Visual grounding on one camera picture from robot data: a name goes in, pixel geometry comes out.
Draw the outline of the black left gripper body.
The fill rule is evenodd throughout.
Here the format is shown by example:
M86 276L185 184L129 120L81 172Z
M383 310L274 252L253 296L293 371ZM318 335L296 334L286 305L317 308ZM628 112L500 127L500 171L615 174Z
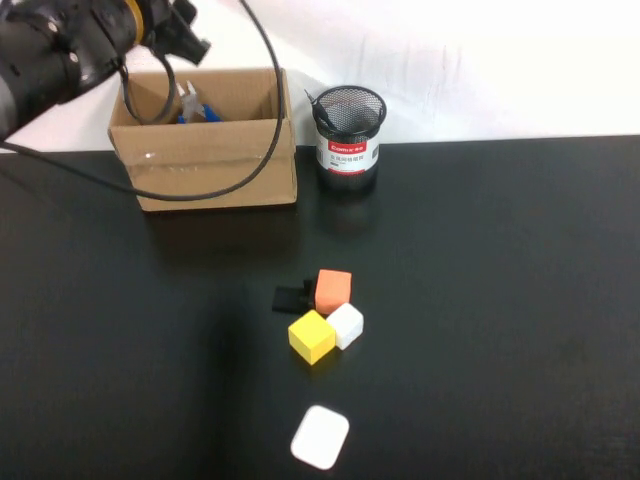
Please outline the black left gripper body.
M185 58L186 42L196 37L173 7L173 1L142 2L144 33L142 45L155 53Z

